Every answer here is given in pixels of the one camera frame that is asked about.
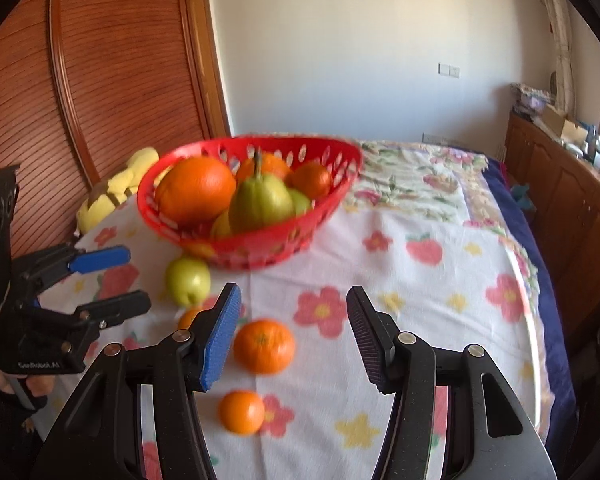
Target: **fruit basket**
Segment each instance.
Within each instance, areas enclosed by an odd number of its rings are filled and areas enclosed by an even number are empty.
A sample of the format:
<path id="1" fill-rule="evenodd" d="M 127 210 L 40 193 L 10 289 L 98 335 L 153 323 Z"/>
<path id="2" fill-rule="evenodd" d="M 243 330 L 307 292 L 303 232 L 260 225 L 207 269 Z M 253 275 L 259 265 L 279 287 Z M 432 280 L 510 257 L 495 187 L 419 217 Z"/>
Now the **fruit basket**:
<path id="1" fill-rule="evenodd" d="M 313 210 L 302 216 L 223 240 L 209 237 L 209 224 L 184 230 L 158 211 L 154 200 L 154 181 L 178 161 L 191 156 L 208 155 L 221 160 L 235 175 L 240 162 L 253 158 L 257 148 L 280 156 L 292 170 L 304 162 L 319 161 L 333 178 L 330 192 L 316 201 Z M 362 152 L 358 147 L 337 139 L 249 136 L 204 140 L 173 150 L 149 169 L 138 188 L 138 209 L 151 229 L 190 254 L 204 258 L 216 267 L 257 269 L 286 260 L 292 254 L 306 249 L 311 244 L 315 230 L 331 217 L 349 191 L 360 174 L 361 166 Z"/>

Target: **curtain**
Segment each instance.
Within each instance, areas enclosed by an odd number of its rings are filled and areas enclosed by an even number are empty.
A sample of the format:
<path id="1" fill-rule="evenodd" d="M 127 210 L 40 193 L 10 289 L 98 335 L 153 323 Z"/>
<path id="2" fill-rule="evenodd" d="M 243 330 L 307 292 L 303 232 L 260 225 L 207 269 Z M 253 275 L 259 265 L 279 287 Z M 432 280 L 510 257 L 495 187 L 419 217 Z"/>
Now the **curtain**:
<path id="1" fill-rule="evenodd" d="M 555 106 L 570 116 L 576 113 L 576 95 L 571 69 L 571 19 L 567 0 L 543 0 L 554 35 L 557 94 Z"/>

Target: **stuffed animal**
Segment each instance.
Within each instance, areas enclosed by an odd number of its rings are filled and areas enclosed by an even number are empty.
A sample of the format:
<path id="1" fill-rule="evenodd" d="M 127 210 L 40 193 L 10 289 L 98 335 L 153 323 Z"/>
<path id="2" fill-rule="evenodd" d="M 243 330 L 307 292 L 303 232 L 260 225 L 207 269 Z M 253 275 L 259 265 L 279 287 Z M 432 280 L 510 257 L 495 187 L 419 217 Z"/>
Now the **stuffed animal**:
<path id="1" fill-rule="evenodd" d="M 76 214 L 80 234 L 87 234 L 128 197 L 138 192 L 142 177 L 159 158 L 153 148 L 138 150 L 126 162 L 124 170 L 96 184 Z"/>

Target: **silver screw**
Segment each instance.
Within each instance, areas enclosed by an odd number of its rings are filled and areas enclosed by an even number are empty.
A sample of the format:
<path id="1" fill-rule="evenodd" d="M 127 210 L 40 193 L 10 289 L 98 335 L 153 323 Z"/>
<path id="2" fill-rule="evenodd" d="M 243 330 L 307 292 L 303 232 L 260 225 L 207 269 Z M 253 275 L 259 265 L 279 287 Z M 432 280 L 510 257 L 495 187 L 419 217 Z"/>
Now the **silver screw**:
<path id="1" fill-rule="evenodd" d="M 414 336 L 411 332 L 400 332 L 398 334 L 398 341 L 400 341 L 403 345 L 412 345 L 417 340 L 418 338 Z"/>
<path id="2" fill-rule="evenodd" d="M 474 357 L 483 357 L 484 348 L 482 348 L 480 345 L 469 345 L 469 354 Z"/>
<path id="3" fill-rule="evenodd" d="M 104 355 L 113 357 L 114 355 L 118 355 L 120 350 L 122 350 L 122 347 L 118 343 L 109 343 L 104 347 Z"/>
<path id="4" fill-rule="evenodd" d="M 176 330 L 171 337 L 178 343 L 184 343 L 191 337 L 191 332 L 189 330 Z"/>

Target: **blue fabric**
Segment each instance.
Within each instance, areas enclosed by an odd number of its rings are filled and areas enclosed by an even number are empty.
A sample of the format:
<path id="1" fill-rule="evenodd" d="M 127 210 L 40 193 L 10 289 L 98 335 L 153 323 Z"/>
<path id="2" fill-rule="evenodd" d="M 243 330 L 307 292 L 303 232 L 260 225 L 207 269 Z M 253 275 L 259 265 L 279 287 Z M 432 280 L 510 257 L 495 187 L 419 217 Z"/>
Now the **blue fabric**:
<path id="1" fill-rule="evenodd" d="M 484 171 L 484 177 L 500 207 L 509 231 L 526 249 L 531 263 L 538 268 L 539 312 L 544 324 L 546 369 L 549 375 L 549 386 L 555 394 L 546 449 L 554 467 L 559 470 L 564 464 L 564 459 L 573 441 L 578 419 L 576 397 L 571 383 L 571 373 L 564 347 L 564 335 L 558 307 L 555 303 L 554 288 L 549 272 L 540 256 L 536 240 L 531 234 L 529 224 L 511 196 L 497 160 L 489 159 L 489 167 Z"/>

